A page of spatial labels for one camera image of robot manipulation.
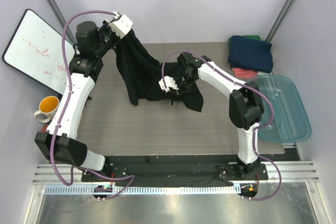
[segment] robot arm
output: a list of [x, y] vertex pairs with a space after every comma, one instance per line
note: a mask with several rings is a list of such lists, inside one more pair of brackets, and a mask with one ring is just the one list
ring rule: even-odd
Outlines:
[[[165, 92], [172, 91], [179, 94], [187, 92], [190, 84], [197, 79], [201, 79], [214, 86], [229, 98], [229, 117], [232, 123], [238, 128], [239, 152], [237, 162], [240, 165], [240, 173], [248, 176], [252, 174], [260, 164], [260, 160], [253, 150], [252, 136], [253, 129], [259, 126], [264, 107], [260, 96], [242, 88], [237, 83], [252, 86], [257, 89], [258, 87], [253, 82], [245, 83], [234, 78], [220, 69], [209, 58], [204, 56], [203, 58], [208, 61], [208, 64], [194, 58], [189, 53], [181, 54], [177, 60], [185, 69], [185, 72], [174, 78], [166, 76], [164, 77], [166, 85], [163, 80], [159, 82], [159, 85]], [[233, 82], [224, 78], [218, 72], [214, 71], [214, 69], [217, 69], [223, 75], [233, 80]]]
[[106, 176], [110, 176], [111, 172], [109, 159], [88, 150], [87, 146], [76, 141], [76, 138], [84, 105], [103, 67], [102, 57], [108, 50], [115, 48], [133, 25], [126, 15], [120, 15], [117, 12], [114, 14], [114, 20], [111, 22], [104, 20], [100, 28], [94, 22], [83, 22], [77, 26], [78, 44], [75, 49], [79, 54], [75, 54], [69, 64], [72, 80], [71, 99], [68, 97], [68, 82], [57, 113], [47, 127], [46, 133], [38, 132], [35, 136], [35, 142], [45, 158], [50, 159], [51, 137], [63, 108], [68, 103], [57, 131], [55, 161], [101, 171], [101, 174]]

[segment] blue towel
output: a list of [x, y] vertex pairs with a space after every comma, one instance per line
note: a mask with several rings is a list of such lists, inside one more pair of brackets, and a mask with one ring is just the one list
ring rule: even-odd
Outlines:
[[232, 36], [229, 62], [232, 68], [243, 68], [270, 73], [273, 68], [271, 55], [272, 44], [248, 39], [243, 36]]

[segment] orange mug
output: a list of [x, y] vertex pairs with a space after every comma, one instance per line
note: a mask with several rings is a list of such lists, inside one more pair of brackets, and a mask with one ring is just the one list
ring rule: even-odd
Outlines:
[[[55, 96], [45, 97], [38, 106], [38, 110], [34, 112], [34, 118], [40, 123], [50, 122], [58, 109], [59, 99]], [[46, 116], [46, 118], [41, 119], [40, 115]]]

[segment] transparent plastic lid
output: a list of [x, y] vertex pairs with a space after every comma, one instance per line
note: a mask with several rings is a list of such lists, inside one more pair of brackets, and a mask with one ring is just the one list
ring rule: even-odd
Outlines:
[[[284, 76], [264, 74], [249, 79], [258, 84], [259, 90], [272, 103], [275, 117], [258, 135], [264, 140], [278, 143], [294, 143], [307, 140], [311, 126], [295, 84]], [[271, 116], [269, 105], [262, 100], [265, 112], [261, 123], [266, 124]]]

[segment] mug handle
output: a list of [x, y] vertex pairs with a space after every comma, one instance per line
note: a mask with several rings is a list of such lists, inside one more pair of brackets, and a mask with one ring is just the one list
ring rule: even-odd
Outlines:
[[40, 123], [49, 123], [51, 121], [51, 118], [47, 117], [45, 119], [40, 119], [40, 118], [37, 118], [38, 115], [41, 115], [43, 114], [41, 111], [37, 110], [34, 112], [34, 117], [37, 121], [39, 121]]

